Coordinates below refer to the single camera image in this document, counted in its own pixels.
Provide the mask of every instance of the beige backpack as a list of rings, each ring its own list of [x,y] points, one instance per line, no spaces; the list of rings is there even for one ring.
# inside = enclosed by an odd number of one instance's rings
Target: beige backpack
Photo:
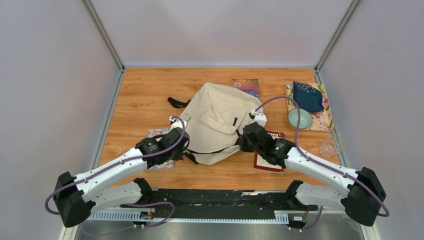
[[[186,155],[195,163],[212,165],[240,150],[243,128],[252,123],[249,113],[259,107],[258,98],[237,88],[205,83],[187,103],[169,98],[187,121],[190,136]]]

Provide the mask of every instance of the bowl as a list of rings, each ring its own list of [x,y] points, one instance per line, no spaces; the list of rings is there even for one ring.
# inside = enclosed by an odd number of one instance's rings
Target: bowl
[[[297,108],[292,109],[288,113],[288,122],[293,128],[296,128],[298,124],[298,110]],[[299,129],[306,129],[312,124],[312,116],[305,109],[300,109],[300,125]]]

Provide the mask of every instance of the wooden table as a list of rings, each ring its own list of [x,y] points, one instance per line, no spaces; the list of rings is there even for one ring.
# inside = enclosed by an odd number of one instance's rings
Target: wooden table
[[[228,86],[232,79],[259,79],[260,101],[286,95],[286,83],[315,83],[310,68],[128,68],[116,102],[99,165],[124,154],[147,136],[150,129],[167,128],[170,116],[179,116],[182,108],[173,108],[168,97],[180,101],[191,99],[204,83]],[[268,131],[285,132],[294,140],[294,129],[288,121],[286,100],[278,99],[264,107]],[[321,156],[319,146],[329,132],[299,132],[299,144],[310,153]],[[327,160],[339,164],[337,157]],[[293,180],[322,185],[314,178],[285,169],[277,174],[253,168],[254,154],[238,152],[214,165],[194,164],[185,158],[176,161],[174,169],[143,171],[118,182],[145,178],[152,188],[286,190]]]

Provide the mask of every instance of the book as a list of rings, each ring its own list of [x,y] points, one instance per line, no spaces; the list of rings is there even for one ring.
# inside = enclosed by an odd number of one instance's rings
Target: book
[[[151,138],[157,135],[165,135],[170,131],[170,128],[157,128],[157,129],[150,129],[147,130],[147,137]],[[160,165],[154,165],[151,168],[149,168],[149,170],[152,169],[173,169],[174,168],[174,160],[169,160],[164,162],[163,164]]]
[[[267,131],[267,133],[269,133],[272,136],[273,139],[277,139],[277,138],[283,139],[286,136],[286,134],[284,132]],[[280,174],[282,174],[284,172],[284,168],[282,166],[269,164],[265,159],[263,159],[257,153],[255,153],[255,155],[254,155],[253,168],[259,169],[259,170],[275,172],[275,173],[280,173]]]
[[[257,79],[233,79],[230,86],[259,98],[259,81]]]

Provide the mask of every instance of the blue pouch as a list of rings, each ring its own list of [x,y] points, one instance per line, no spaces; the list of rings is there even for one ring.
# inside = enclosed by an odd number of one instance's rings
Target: blue pouch
[[[293,99],[299,105],[299,108],[308,112],[317,113],[324,110],[323,94],[312,86],[294,81]]]

